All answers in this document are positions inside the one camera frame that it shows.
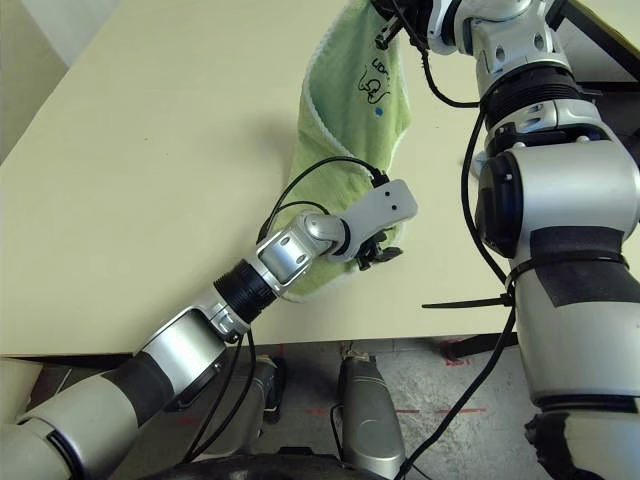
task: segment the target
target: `table surface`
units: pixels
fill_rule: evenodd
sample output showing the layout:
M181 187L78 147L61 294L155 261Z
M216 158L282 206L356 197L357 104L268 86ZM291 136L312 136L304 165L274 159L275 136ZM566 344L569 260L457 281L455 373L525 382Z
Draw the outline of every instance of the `table surface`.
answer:
M639 43L622 2L588 3ZM288 175L305 68L342 4L122 0L0 168L2 354L132 351L251 250ZM405 254L313 302L276 302L257 343L504 324L501 307L420 308L501 286L460 207L476 112L437 101L402 42L413 123L391 176L420 207ZM445 93L477 98L473 59L432 64ZM625 253L640 264L638 235Z

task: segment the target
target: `black cable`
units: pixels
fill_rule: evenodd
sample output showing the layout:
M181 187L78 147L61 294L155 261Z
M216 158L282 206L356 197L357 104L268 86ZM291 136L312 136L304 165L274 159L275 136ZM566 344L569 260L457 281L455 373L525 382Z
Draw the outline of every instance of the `black cable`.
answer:
M473 131L471 132L471 136L469 137L469 143L467 145L467 150L464 156L464 162L462 164L462 174L460 177L460 197L462 201L462 210L464 213L464 219L467 224L467 228L469 229L469 233L471 234L471 238L473 238L473 242L478 248L478 251L485 259L489 267L493 270L496 276L500 279L500 282L504 285L507 275L502 271L500 266L496 263L496 261L491 257L487 249L484 247L482 240L480 239L480 235L478 234L478 230L473 222L473 217L471 216L471 208L469 206L469 171L471 169L471 160L473 159L473 150L476 146L476 142L478 140L478 135L480 133L480 128L482 128L482 122L484 120L485 110L481 105L480 110L478 111L478 118L476 119L476 123L473 126ZM511 312L509 313L509 318L507 319L507 323L504 326L502 333L500 334L500 338L496 343L496 346L491 353L491 357L487 361L486 365L482 369L482 371L478 374L478 376L471 382L471 385L464 391L464 393L460 396L455 405L449 410L449 412L445 415L436 428L435 432L431 434L429 438L427 438L418 448L414 450L414 452L407 458L400 467L398 474L394 477L394 480L401 480L407 472L411 469L415 461L422 455L425 450L427 450L431 445L438 441L438 439L442 436L442 434L447 430L455 416L462 410L462 407L467 403L467 401L471 398L471 396L475 393L475 391L482 385L482 382L486 380L489 374L493 371L494 367L498 363L500 359L500 355L509 340L511 332L513 331L513 326L516 322L516 307L515 307L515 286L510 284L507 286L507 295L511 298Z
M475 223L473 221L473 216L471 215L471 207L469 205L469 171L471 170L473 150L475 149L476 141L478 140L478 135L480 134L480 129L482 128L484 115L485 110L484 107L481 106L478 111L478 118L476 119L476 123L473 126L473 131L471 132L471 137L469 138L467 151L464 154L464 162L462 163L462 173L460 176L460 200L462 202L462 213L464 214L464 221L467 224L467 228L469 229L469 233L471 234L473 243L480 252L480 255L482 255L482 258L485 259L491 270L493 270L493 273L496 274L496 277L498 277L500 283L504 285L505 281L507 280L507 275L502 271L500 266L496 263L496 261L489 254L484 244L482 243L480 234L478 233L478 230L476 229Z
M296 202L286 203L286 204L282 205L281 207L279 207L278 210L276 210L276 216L278 215L278 213L280 213L285 208L293 207L295 205L311 205L313 207L316 207L318 210L320 210L325 215L330 215L329 210L327 210L326 207L320 205L319 203L311 202L309 200L298 200ZM267 230L267 222L268 221L269 221L269 219L267 218L264 221L264 223L262 224L262 226L260 227L260 231L258 232L258 242L260 242L260 240L264 239L269 234L269 231Z
M236 400L235 405L233 406L229 414L226 416L226 418L222 421L220 426L216 429L215 432L211 434L211 436L208 439L206 439L202 443L202 445L200 445L198 448L195 449L195 451L191 455L191 458L189 458L188 462L193 461L196 457L201 455L207 448L211 446L213 442L215 442L220 437L222 432L224 432L225 428L227 428L227 426L229 426L229 424L231 423L231 420L233 420L233 417L235 417L236 413L238 413L238 410L240 410L240 406L242 405L242 402L244 402L244 399L246 398L247 393L249 393L249 389L251 388L251 384L253 383L253 375L255 374L255 371L256 371L256 346L253 343L253 333L251 332L251 330L247 332L247 337L249 338L251 369L249 370L249 376L247 377L247 381L244 384L242 393L240 394L240 396L238 397L238 400Z
M422 475L424 478L426 478L427 480L433 480L433 478L431 478L429 475L427 475L426 473L424 473L422 470L420 470L418 467L416 467L415 465L412 465L413 469L418 472L420 475Z
M424 71L424 76L427 79L427 85L431 89L431 92L436 96L438 100L446 103L450 107L454 108L477 108L480 103L479 102L458 102L457 100L451 100L444 93L442 93L437 85L435 80L433 79L433 75L431 74L431 66L429 65L429 52L425 50L421 52L422 54L422 70Z
M284 189L284 191L282 192L282 194L280 194L280 197L278 198L278 200L276 201L275 206L273 207L273 210L271 211L271 214L269 215L269 217L267 218L267 228L266 228L266 232L268 232L271 229L271 225L273 224L273 220L276 216L276 214L278 213L278 209L280 208L280 206L282 205L282 202L284 201L285 197L287 195L289 195L289 193L291 192L291 190L293 190L293 188L300 183L300 181L306 177L307 175L309 175L311 172L313 172L314 170L316 170L317 168L320 168L323 165L326 165L328 163L332 163L332 162L349 162L349 163L355 163L357 165L360 165L364 168L366 168L367 170L369 170L369 173L371 173L371 175L373 176L373 178L379 178L383 175L383 173L378 170L376 167L374 167L373 165L360 160L359 158L354 158L354 157L345 157L345 156L335 156L335 157L329 157L329 158L325 158L324 160L320 160L317 163L314 163L313 165L311 165L309 168L307 168L305 171L303 171L300 175L298 175L296 178L293 179L293 181L287 185L287 188Z
M427 49L427 46L422 42L416 31L413 29L411 23L409 23L409 21L407 20L407 17L404 16L404 13L402 13L402 10L398 6L398 2L396 0L391 0L391 7L393 8L393 12L402 23L402 26L407 31L409 38L414 43L414 45L420 52L420 55L422 56L422 69L424 70L427 84L429 85L431 92L436 96L436 98L446 103L450 107L476 108L479 105L478 102L458 102L456 100L451 100L438 89L436 82L433 80L433 75L431 74L431 67L429 66L429 50Z
M342 408L342 405L334 405L329 410L329 420L331 421L331 430L333 431L333 439L336 442L336 448L338 449L338 455L340 456L340 460L344 459L344 451L342 450L342 444L340 443L340 436L338 435L338 429L336 428L336 421L333 418L333 413L336 409Z
M478 387L482 385L482 382L484 382L486 378L489 376L489 374L493 371L510 337L515 321L516 321L516 312L515 312L515 307L513 307L511 309L511 313L509 313L507 324L504 326L504 330L500 334L500 338L498 339L498 342L496 343L496 347L493 350L493 353L491 354L491 357L489 358L489 361L487 362L487 364L484 366L484 368L478 374L478 376L473 380L473 382L471 382L471 385L469 385L469 387L460 396L460 398L455 403L455 405L451 408L451 410L449 410L449 412L445 415L445 417L442 419L442 422L440 422L440 425L438 425L438 428L436 428L435 432L433 432L433 434L431 434L429 438L427 438L424 442L422 442L422 444L420 444L420 446L414 450L411 456L409 456L409 458L407 458L402 463L402 466L400 467L400 471L397 473L394 480L402 479L407 474L407 472L411 469L411 467L413 466L415 461L418 459L418 457L420 457L420 455L422 455L427 448L429 448L431 445L433 445L438 441L438 439L442 436L442 434L447 430L447 428L449 427L449 424L451 424L455 416L460 412L460 410L462 410L462 407L464 407L464 405L475 393Z
M238 346L236 347L236 351L233 355L233 359L231 360L231 365L229 366L229 373L227 374L227 377L224 379L224 383L220 388L220 392L218 393L218 396L213 402L213 406L211 407L206 418L200 425L200 430L198 430L198 433L196 434L195 438L191 441L191 445L189 445L189 448L187 449L187 453L184 454L184 457L182 457L182 460L180 461L180 463L190 462L189 459L191 458L193 451L198 446L198 442L200 442L202 435L204 435L204 432L207 430L207 427L209 426L209 422L213 418L213 415L216 413L216 410L218 409L220 402L222 402L222 397L226 393L227 388L229 388L229 383L231 383L231 377L233 377L233 372L236 369L236 363L238 363L238 357L240 356L240 349L242 347L243 340L244 340L244 335L241 336L240 339L238 340Z

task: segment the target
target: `floor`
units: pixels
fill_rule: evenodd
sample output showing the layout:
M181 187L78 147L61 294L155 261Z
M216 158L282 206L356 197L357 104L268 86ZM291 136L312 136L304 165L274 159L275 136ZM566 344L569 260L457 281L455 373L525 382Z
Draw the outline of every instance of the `floor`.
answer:
M353 350L376 356L398 411L407 453L436 428L488 358L488 354L480 354L464 361L447 361L438 352L440 341L372 340L351 345ZM336 453L328 411L336 401L340 352L344 347L343 342L258 347L258 353L286 359L288 384L281 419L275 425L263 426L256 452L276 452L281 446L308 446L315 453ZM240 358L240 362L247 361L248 352L243 352ZM49 367L43 372L32 394L36 403L37 398L46 398L62 382L62 388L66 388L94 373L78 368L69 371L65 367ZM111 479L138 478L179 461L212 403L216 387L212 383L190 409L161 413L152 419ZM546 473L536 463L534 450L523 436L523 425L534 413L519 350L508 348L493 374L417 465L433 480L546 479ZM412 471L407 478L421 477Z

